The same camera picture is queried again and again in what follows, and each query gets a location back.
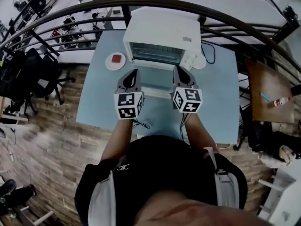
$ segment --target wooden floor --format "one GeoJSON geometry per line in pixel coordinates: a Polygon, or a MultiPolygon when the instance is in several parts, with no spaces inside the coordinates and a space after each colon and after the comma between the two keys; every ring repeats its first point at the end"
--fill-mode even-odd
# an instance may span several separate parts
{"type": "MultiPolygon", "coordinates": [[[[111,135],[108,130],[75,122],[87,69],[70,69],[76,82],[63,86],[65,104],[51,98],[37,100],[38,115],[31,116],[28,124],[16,126],[16,138],[4,128],[7,138],[0,140],[0,170],[9,170],[4,176],[16,180],[18,186],[34,184],[38,196],[29,201],[33,211],[42,216],[54,210],[61,222],[70,226],[80,225],[73,198],[84,168],[99,162],[111,135]],[[14,155],[13,162],[9,152],[14,155]]],[[[257,160],[247,145],[238,153],[232,147],[220,152],[244,172],[249,187],[245,210],[256,213],[267,190],[257,181],[269,180],[273,171],[257,160]]]]}

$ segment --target light blue table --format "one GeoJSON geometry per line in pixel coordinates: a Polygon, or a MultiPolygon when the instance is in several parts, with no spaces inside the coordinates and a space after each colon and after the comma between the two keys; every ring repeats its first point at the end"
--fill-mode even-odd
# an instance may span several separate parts
{"type": "MultiPolygon", "coordinates": [[[[80,97],[76,121],[92,126],[114,129],[118,117],[114,106],[114,92],[119,78],[126,72],[138,68],[143,84],[171,88],[172,71],[133,66],[129,61],[117,71],[109,71],[105,60],[113,52],[126,55],[123,46],[125,31],[104,31],[94,52],[80,97]]],[[[213,61],[213,49],[203,45],[205,55],[213,61]]],[[[235,53],[215,46],[216,61],[202,70],[192,68],[197,84],[203,93],[203,104],[198,111],[205,128],[216,143],[236,144],[239,121],[239,88],[235,53]]],[[[145,97],[138,117],[147,122],[150,129],[136,126],[135,134],[162,134],[180,138],[182,115],[173,110],[172,100],[145,97]]]]}

